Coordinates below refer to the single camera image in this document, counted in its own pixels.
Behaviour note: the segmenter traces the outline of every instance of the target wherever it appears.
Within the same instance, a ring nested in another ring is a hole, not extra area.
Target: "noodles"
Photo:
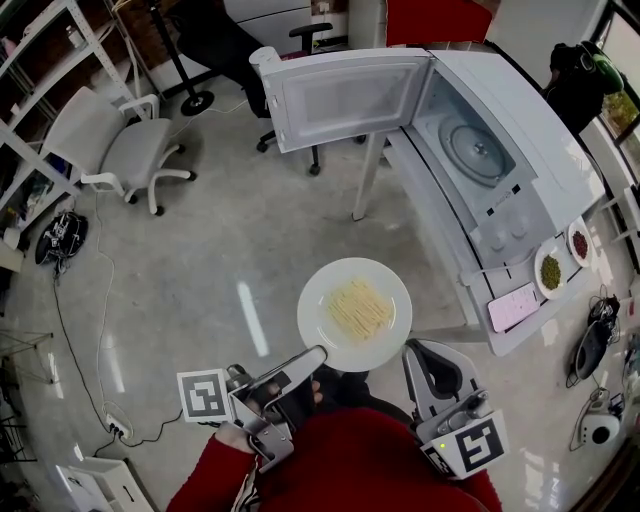
[[[365,341],[387,325],[392,309],[366,281],[356,278],[329,296],[328,313],[354,341]]]

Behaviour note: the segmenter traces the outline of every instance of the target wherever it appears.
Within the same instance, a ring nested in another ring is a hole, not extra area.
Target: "red beans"
[[[576,250],[578,256],[581,259],[586,259],[587,252],[589,251],[589,244],[587,243],[587,239],[584,237],[580,231],[576,231],[573,234],[573,248]]]

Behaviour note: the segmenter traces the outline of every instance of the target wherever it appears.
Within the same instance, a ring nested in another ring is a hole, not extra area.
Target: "window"
[[[629,167],[640,177],[640,97],[636,93],[640,92],[640,12],[611,0],[592,41],[623,75],[624,90],[605,97],[602,119]]]

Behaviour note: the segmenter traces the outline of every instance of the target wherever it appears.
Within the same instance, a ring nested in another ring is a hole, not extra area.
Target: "table leg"
[[[378,163],[382,156],[382,149],[384,148],[384,143],[387,140],[387,134],[385,132],[372,133],[368,138],[367,155],[362,167],[362,180],[360,181],[358,196],[356,197],[356,205],[354,206],[352,213],[353,220],[360,220],[364,217],[367,204],[369,203],[369,197],[371,196],[371,187],[373,186],[373,181],[376,178]]]

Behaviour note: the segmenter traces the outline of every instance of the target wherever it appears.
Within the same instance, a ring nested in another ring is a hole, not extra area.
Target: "red shirt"
[[[260,512],[502,510],[485,471],[462,482],[440,477],[406,427],[370,409],[311,418],[295,451],[256,476]],[[229,512],[255,457],[214,437],[167,512]]]

